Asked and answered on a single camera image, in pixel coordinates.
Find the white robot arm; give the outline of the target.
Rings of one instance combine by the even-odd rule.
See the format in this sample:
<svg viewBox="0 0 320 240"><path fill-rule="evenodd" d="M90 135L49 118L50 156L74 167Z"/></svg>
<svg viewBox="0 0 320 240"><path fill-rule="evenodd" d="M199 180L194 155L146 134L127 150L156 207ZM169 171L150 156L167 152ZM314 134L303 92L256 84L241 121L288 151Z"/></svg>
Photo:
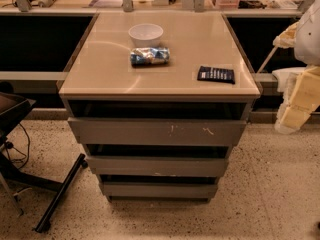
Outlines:
<svg viewBox="0 0 320 240"><path fill-rule="evenodd" d="M320 0L273 40L279 48L294 49L297 60L306 64L301 73L290 73L286 81L275 129L282 134L298 131L320 106Z"/></svg>

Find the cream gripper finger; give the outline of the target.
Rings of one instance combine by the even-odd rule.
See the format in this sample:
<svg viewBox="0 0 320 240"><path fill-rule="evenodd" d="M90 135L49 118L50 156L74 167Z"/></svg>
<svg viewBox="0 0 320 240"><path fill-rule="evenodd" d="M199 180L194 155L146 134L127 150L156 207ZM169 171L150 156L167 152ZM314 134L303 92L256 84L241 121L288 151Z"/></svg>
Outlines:
<svg viewBox="0 0 320 240"><path fill-rule="evenodd" d="M281 134L292 134L298 131L309 118L309 113L281 104L274 128Z"/></svg>
<svg viewBox="0 0 320 240"><path fill-rule="evenodd" d="M287 82L287 108L312 113L320 106L320 67L307 66L299 73L291 73Z"/></svg>

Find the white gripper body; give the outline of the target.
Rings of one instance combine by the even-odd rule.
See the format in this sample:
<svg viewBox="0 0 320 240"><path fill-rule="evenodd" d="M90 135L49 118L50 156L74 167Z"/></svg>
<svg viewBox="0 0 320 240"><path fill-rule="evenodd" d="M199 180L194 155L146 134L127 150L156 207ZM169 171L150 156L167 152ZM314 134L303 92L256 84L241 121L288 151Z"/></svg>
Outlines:
<svg viewBox="0 0 320 240"><path fill-rule="evenodd" d="M288 26L283 32L273 40L273 45L278 48L293 48L296 42L296 31L298 23L295 22Z"/></svg>

